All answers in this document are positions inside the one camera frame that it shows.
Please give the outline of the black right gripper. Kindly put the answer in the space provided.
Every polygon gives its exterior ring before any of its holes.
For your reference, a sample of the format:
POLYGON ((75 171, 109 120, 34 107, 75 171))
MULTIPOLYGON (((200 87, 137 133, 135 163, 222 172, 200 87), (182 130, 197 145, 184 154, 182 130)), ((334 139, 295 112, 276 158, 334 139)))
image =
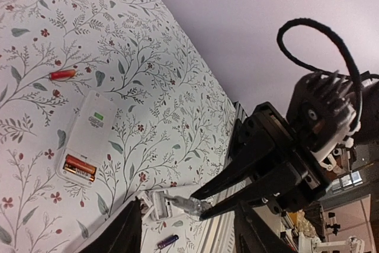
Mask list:
POLYGON ((274 214, 297 212, 323 197, 330 180, 269 102, 258 105, 232 137, 231 162, 191 194, 204 200, 250 178, 251 183, 201 214, 206 220, 241 202, 266 204, 274 214))

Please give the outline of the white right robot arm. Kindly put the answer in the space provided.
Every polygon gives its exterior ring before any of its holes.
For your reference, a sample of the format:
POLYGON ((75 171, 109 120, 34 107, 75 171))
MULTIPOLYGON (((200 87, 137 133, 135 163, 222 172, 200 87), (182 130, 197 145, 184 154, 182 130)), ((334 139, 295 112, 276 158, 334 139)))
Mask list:
POLYGON ((378 85, 363 86, 378 75, 358 70, 344 41, 328 26, 309 18, 287 21, 277 34, 280 51, 308 70, 295 85, 285 116, 271 103, 257 105, 237 120, 229 153, 231 162, 192 194, 204 201, 245 179, 251 182, 218 204, 204 210, 201 220, 225 214, 246 203, 268 205, 275 213, 296 212, 322 198, 332 180, 331 154, 337 147, 352 148, 378 137, 378 85), (305 26, 326 36, 338 49, 347 75, 308 65, 286 48, 284 34, 305 26))

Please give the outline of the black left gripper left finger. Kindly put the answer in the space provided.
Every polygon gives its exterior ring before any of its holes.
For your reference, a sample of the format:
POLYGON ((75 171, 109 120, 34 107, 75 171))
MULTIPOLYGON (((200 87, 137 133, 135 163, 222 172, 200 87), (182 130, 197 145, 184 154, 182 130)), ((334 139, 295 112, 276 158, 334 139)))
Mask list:
POLYGON ((142 211, 136 197, 90 241, 84 242, 77 252, 141 252, 142 211))

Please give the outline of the white remote with green logo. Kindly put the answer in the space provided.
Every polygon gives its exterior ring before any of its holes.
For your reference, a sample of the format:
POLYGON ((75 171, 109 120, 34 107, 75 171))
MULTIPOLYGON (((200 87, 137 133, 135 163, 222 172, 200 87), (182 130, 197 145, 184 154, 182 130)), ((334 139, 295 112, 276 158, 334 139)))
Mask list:
POLYGON ((79 113, 76 115, 70 132, 66 136, 61 157, 57 163, 56 173, 68 182, 91 188, 89 182, 63 169, 66 156, 72 155, 97 168, 95 180, 99 178, 100 166, 105 159, 108 138, 111 133, 117 106, 97 91, 90 91, 83 100, 79 113))

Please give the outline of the clear handle screwdriver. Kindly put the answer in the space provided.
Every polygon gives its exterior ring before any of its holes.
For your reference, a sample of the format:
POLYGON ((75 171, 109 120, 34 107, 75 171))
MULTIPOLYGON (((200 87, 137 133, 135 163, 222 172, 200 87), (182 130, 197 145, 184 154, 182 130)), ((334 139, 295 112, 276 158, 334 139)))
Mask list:
POLYGON ((181 196, 170 196, 164 194, 163 197, 165 200, 169 201, 171 205, 182 209, 185 213, 200 216, 206 210, 211 208, 211 204, 207 201, 198 200, 196 198, 185 198, 181 196))

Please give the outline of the white remote with display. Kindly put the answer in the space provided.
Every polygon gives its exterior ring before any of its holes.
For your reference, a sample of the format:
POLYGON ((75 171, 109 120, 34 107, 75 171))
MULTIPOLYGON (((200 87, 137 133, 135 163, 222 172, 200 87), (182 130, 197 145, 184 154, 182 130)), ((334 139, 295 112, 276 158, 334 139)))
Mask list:
POLYGON ((164 221, 184 214, 184 211, 172 204, 165 196, 171 194, 168 189, 141 191, 137 194, 140 200, 142 221, 164 221))

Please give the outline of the purple battery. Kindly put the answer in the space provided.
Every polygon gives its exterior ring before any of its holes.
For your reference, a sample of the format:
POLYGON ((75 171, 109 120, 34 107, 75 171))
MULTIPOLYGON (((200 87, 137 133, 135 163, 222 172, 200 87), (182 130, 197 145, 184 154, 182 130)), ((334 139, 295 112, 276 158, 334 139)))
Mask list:
POLYGON ((158 249, 164 249, 166 248, 167 246, 175 243, 177 240, 179 239, 179 236, 178 235, 171 235, 167 238, 165 238, 164 240, 160 241, 157 243, 157 248, 158 249))

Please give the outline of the red orange battery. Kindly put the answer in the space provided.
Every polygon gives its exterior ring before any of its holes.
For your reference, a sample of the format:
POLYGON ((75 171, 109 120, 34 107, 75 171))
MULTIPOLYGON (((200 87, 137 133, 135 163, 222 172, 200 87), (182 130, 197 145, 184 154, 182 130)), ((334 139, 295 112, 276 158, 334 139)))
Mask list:
POLYGON ((67 78, 72 78, 75 75, 76 75, 76 71, 74 69, 61 70, 61 71, 51 72, 49 74, 49 79, 51 81, 58 81, 58 80, 63 80, 67 78))

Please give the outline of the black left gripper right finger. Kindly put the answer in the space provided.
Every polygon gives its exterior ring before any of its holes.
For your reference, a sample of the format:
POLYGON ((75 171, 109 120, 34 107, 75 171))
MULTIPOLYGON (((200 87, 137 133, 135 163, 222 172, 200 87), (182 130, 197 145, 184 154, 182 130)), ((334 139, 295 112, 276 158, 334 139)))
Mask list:
POLYGON ((236 252, 290 252, 290 247, 244 201, 235 208, 234 229, 236 252))

